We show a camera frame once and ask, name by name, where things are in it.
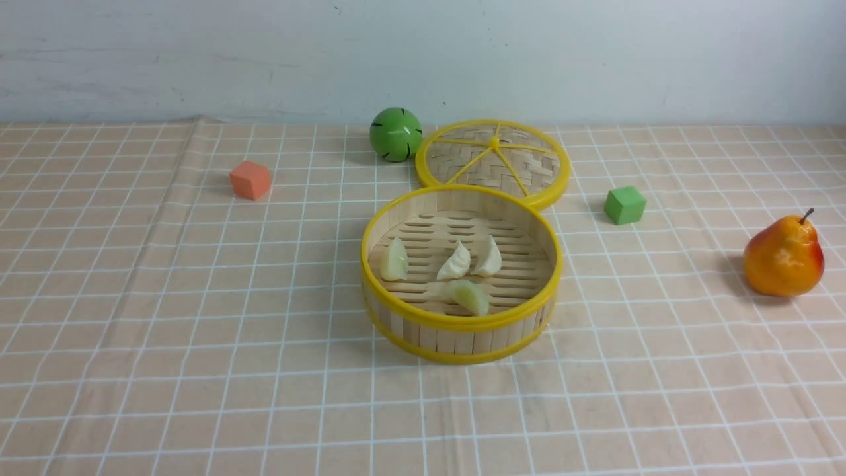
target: green cube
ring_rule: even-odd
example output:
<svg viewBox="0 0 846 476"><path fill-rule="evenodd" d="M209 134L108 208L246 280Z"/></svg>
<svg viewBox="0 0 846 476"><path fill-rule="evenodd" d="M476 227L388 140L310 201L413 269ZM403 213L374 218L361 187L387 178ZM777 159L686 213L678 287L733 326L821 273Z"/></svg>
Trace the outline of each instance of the green cube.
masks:
<svg viewBox="0 0 846 476"><path fill-rule="evenodd" d="M633 186L615 188L605 198L605 214L614 224L629 224L640 221L646 199Z"/></svg>

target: green toy ball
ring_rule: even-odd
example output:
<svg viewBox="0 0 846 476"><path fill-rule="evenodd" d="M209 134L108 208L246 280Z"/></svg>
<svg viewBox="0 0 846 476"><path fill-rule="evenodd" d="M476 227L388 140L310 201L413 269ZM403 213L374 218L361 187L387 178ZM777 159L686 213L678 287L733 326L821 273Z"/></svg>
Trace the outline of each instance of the green toy ball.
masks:
<svg viewBox="0 0 846 476"><path fill-rule="evenodd" d="M423 142L423 129L408 109L387 108L373 119L370 136L379 157L403 162L417 153Z"/></svg>

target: orange cube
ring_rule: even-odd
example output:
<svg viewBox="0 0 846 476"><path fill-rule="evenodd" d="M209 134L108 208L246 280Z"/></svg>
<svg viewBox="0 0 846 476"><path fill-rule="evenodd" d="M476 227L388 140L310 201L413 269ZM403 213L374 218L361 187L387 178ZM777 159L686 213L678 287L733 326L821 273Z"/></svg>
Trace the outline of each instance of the orange cube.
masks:
<svg viewBox="0 0 846 476"><path fill-rule="evenodd" d="M235 195L258 200L270 190L270 170L260 163L244 160L229 172Z"/></svg>

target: red-yellow pear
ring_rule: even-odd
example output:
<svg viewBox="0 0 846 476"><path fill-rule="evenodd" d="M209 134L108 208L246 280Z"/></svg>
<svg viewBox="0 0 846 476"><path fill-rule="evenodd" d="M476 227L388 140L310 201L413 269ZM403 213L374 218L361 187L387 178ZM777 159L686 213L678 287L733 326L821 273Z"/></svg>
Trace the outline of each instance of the red-yellow pear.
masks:
<svg viewBox="0 0 846 476"><path fill-rule="evenodd" d="M769 296L798 296L820 282L825 258L808 220L813 212L780 218L752 237L743 254L752 289Z"/></svg>

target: bamboo steamer basket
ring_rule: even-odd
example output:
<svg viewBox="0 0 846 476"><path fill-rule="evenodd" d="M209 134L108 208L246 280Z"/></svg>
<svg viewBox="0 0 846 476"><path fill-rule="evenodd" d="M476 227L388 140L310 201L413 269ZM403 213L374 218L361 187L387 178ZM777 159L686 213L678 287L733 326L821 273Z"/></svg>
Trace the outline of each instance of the bamboo steamer basket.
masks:
<svg viewBox="0 0 846 476"><path fill-rule="evenodd" d="M415 168L423 186L478 185L538 210L564 193L570 177L560 143L528 125L499 119L436 130L420 144Z"/></svg>
<svg viewBox="0 0 846 476"><path fill-rule="evenodd" d="M466 280L491 303L472 316L440 297L438 269L457 240L470 250L470 269L492 235L503 258L499 273ZM409 277L387 282L379 262L399 236L409 254ZM561 245L533 208L501 191L476 185L437 185L412 191L382 208L361 241L362 290L373 324L393 344L440 363L494 361L528 346L546 328L563 270Z"/></svg>

